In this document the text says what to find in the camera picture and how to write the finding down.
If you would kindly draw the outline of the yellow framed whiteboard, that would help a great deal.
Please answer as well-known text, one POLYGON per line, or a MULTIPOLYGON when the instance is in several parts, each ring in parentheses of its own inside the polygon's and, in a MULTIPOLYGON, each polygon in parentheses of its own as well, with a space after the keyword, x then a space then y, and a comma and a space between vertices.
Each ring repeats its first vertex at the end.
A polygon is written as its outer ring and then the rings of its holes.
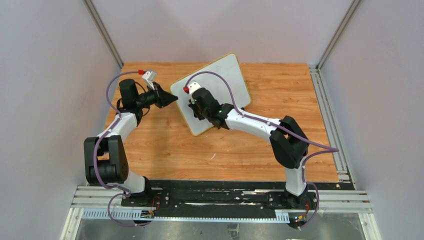
MULTIPOLYGON (((199 120, 194 117, 193 110, 188 106, 189 95, 184 92, 183 87, 192 75, 204 71, 216 73, 225 79, 226 83, 228 83, 231 88, 237 107, 246 107, 252 101, 238 58, 234 53, 229 53, 181 77, 170 85, 170 91, 173 95, 178 97, 176 104, 190 133, 194 136, 202 134, 212 128, 213 125, 205 119, 199 120)), ((219 103, 232 103, 229 90, 219 77, 213 74, 204 73, 194 77, 191 82, 197 82, 201 87, 209 90, 219 103)))

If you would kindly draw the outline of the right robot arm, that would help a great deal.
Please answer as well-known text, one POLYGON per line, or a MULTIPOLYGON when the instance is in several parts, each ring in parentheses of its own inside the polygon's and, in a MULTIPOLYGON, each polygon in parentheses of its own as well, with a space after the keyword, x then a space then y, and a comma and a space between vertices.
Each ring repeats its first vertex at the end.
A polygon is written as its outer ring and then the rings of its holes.
POLYGON ((190 96, 188 106, 195 118, 207 120, 217 129, 242 131, 268 141, 276 161, 284 167, 285 205, 295 208, 306 202, 308 188, 303 163, 309 144, 300 139, 305 134, 292 117, 266 118, 233 104, 220 104, 204 87, 185 86, 183 91, 190 96))

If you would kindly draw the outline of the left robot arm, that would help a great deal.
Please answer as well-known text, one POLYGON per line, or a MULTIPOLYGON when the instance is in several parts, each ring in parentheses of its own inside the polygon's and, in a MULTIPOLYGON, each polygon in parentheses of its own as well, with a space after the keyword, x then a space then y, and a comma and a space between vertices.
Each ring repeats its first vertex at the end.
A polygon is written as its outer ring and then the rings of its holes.
POLYGON ((152 105, 164 108, 178 97, 155 81, 142 93, 138 92, 139 85, 133 79, 122 80, 118 84, 121 98, 116 102, 118 112, 113 122, 99 135, 84 140, 85 177, 91 185, 117 188, 127 198, 134 196, 149 203, 154 198, 149 180, 130 170, 124 142, 141 123, 144 109, 149 110, 152 105))

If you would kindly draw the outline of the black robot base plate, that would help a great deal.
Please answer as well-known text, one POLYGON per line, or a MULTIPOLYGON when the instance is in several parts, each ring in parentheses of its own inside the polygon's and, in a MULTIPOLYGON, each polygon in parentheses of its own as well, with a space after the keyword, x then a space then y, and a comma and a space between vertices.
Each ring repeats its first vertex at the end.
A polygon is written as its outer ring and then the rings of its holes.
POLYGON ((317 193, 307 189, 306 202, 291 207, 284 202, 284 181, 150 180, 153 199, 121 200, 123 207, 152 208, 158 217, 210 219, 269 219, 277 210, 295 215, 313 213, 317 193))

